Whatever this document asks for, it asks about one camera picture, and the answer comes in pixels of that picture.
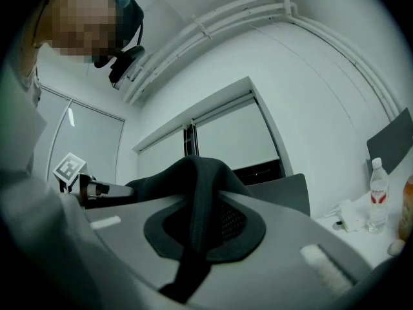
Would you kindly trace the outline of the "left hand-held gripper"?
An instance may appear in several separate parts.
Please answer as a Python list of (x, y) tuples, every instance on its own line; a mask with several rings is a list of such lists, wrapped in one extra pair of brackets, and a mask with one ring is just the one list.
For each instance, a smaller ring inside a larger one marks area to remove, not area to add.
[(86, 161), (70, 152), (55, 167), (53, 175), (58, 181), (59, 192), (73, 196), (84, 208), (91, 208), (97, 200), (102, 201), (102, 206), (135, 203), (133, 188), (97, 181), (88, 173)]

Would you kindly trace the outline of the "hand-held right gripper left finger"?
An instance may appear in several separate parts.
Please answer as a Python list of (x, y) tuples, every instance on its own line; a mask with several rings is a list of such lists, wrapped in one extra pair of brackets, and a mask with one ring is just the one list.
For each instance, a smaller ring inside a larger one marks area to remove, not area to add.
[(145, 222), (151, 215), (171, 205), (186, 202), (188, 197), (179, 194), (141, 203), (89, 209), (85, 214), (92, 223), (119, 217), (120, 222), (96, 229), (95, 232), (138, 278), (158, 291), (174, 282), (179, 262), (157, 254), (145, 237)]

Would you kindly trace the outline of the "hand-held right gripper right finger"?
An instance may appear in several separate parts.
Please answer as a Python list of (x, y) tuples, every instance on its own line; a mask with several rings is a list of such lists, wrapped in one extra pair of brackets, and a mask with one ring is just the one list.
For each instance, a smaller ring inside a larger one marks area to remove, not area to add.
[(332, 294), (309, 266), (301, 248), (317, 244), (356, 285), (371, 266), (351, 246), (309, 216), (254, 198), (220, 192), (257, 212), (267, 230), (258, 248), (243, 261), (213, 265), (210, 274), (190, 299), (192, 309), (351, 309), (356, 289)]

